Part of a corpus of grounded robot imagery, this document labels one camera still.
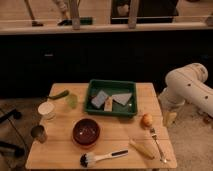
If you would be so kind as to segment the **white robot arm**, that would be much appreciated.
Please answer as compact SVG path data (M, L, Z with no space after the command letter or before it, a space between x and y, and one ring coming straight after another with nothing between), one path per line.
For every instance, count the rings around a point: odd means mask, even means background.
M192 63L167 73L166 87L158 96L163 110L171 111L186 101L213 117L213 88L205 84L208 78L206 67Z

